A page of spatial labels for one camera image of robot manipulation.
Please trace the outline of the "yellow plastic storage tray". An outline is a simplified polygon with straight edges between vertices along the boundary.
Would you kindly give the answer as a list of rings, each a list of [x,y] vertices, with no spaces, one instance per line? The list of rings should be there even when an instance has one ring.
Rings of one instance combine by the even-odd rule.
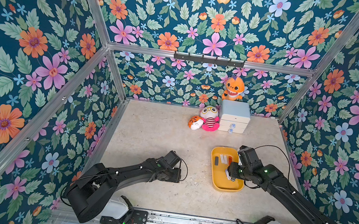
[[[244,183],[242,180],[230,181],[227,179],[225,170],[229,164],[222,164],[220,155],[232,156],[232,162],[239,162],[237,150],[229,147],[215,147],[211,152],[211,172],[212,172],[212,185],[220,192],[239,192],[243,189]],[[219,165],[214,165],[214,158],[219,157]]]

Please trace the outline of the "white blue usb flash drive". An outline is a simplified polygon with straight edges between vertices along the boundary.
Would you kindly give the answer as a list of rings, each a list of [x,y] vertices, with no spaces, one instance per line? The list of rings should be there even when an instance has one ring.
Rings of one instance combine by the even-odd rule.
[[[230,176],[228,169],[225,170],[225,174],[226,174],[227,179],[232,181],[232,177]]]

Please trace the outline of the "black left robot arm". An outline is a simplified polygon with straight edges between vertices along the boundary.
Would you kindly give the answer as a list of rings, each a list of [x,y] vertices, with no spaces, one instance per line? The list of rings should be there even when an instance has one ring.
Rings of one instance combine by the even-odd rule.
[[[103,212],[113,194],[120,189],[156,180],[179,183],[181,161],[174,151],[170,151],[166,156],[122,168],[95,164],[71,183],[65,196],[79,223],[86,223]]]

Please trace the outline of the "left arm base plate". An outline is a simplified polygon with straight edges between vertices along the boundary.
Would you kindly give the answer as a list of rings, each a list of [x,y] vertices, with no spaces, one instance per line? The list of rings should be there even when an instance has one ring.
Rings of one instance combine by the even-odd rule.
[[[142,210],[129,210],[119,219],[113,217],[101,217],[101,224],[146,224],[149,213]]]

